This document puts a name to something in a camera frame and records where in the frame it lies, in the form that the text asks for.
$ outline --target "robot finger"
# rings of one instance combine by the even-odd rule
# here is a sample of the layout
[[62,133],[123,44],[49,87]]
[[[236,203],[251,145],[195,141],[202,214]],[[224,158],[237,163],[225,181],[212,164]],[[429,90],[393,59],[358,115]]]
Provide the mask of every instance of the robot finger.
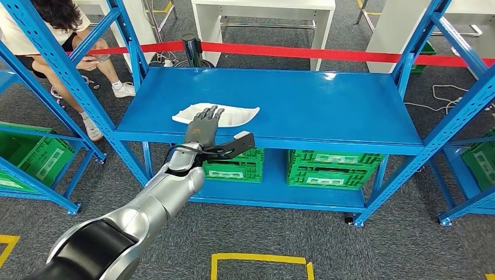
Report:
[[210,108],[205,108],[203,110],[203,112],[201,112],[201,118],[205,118],[206,117],[206,114],[208,114],[209,111],[210,111]]
[[199,120],[201,118],[201,112],[197,113],[195,116],[194,116],[194,119],[195,120]]
[[217,113],[215,114],[215,120],[220,120],[220,115],[225,111],[225,109],[218,109]]
[[210,110],[208,111],[208,113],[206,114],[206,118],[208,120],[211,120],[213,118],[213,114],[215,114],[215,110],[218,108],[217,105],[213,105],[211,106]]

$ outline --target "red barrier tape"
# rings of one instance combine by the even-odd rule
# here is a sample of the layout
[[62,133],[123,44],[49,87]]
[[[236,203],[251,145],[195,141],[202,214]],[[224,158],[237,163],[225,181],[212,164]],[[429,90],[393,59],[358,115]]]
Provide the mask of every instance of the red barrier tape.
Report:
[[[141,46],[143,52],[181,51],[184,50],[181,41],[172,41]],[[348,50],[316,50],[312,48],[288,48],[272,45],[247,45],[230,43],[201,42],[203,51],[213,51],[228,54],[264,55],[271,57],[292,58],[321,58],[324,60],[361,61],[361,62],[390,62],[399,60],[400,54],[384,54],[380,52],[348,51]],[[125,47],[108,48],[104,50],[92,50],[91,54],[124,54]],[[491,66],[495,63],[494,58],[484,58],[485,64]],[[444,67],[466,67],[466,63],[460,57],[447,55],[419,55],[414,64],[444,66]]]

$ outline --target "smartphone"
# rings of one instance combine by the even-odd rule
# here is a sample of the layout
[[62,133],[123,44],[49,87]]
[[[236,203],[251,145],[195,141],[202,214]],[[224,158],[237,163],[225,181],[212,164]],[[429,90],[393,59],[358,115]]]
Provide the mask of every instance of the smartphone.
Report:
[[96,60],[98,60],[99,63],[103,63],[110,58],[109,54],[95,54],[93,56],[96,58]]

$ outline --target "yellow floor tape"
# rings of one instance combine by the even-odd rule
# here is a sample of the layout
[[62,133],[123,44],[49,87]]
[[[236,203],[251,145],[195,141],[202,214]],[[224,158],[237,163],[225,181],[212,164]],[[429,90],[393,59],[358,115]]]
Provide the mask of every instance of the yellow floor tape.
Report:
[[153,13],[168,13],[170,10],[170,7],[172,7],[172,2],[169,2],[165,9],[163,10],[153,10]]
[[287,255],[265,255],[265,254],[245,254],[245,253],[218,253],[211,255],[211,280],[217,280],[219,260],[243,260],[243,261],[271,261],[274,263],[304,264],[308,273],[308,280],[315,280],[313,264],[306,264],[306,259],[302,257],[290,257]]
[[[361,2],[361,0],[356,0],[356,1],[357,1],[357,5],[359,6],[359,8],[362,9],[362,2]],[[370,12],[367,12],[367,14],[370,15],[370,16],[379,16],[382,13],[370,13]]]
[[12,249],[14,249],[15,244],[19,241],[19,236],[15,235],[1,235],[0,234],[0,243],[7,244],[3,252],[0,252],[0,268],[4,264],[7,257],[11,254]]

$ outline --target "person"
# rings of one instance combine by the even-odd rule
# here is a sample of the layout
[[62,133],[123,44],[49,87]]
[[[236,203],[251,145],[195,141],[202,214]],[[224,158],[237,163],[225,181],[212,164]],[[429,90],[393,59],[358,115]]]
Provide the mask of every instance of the person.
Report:
[[[73,51],[88,36],[90,21],[73,0],[31,0],[31,2],[65,51]],[[102,139],[102,132],[70,94],[54,70],[39,55],[38,50],[25,36],[2,4],[0,4],[0,16],[0,28],[3,32],[2,41],[4,44],[27,69],[31,70],[39,78],[47,78],[55,91],[81,114],[88,136],[92,141]],[[108,48],[108,45],[100,38],[93,48]],[[98,68],[110,81],[113,93],[117,98],[135,96],[133,85],[119,80],[109,59],[105,62],[99,62],[95,57],[86,56],[76,67],[87,71]]]

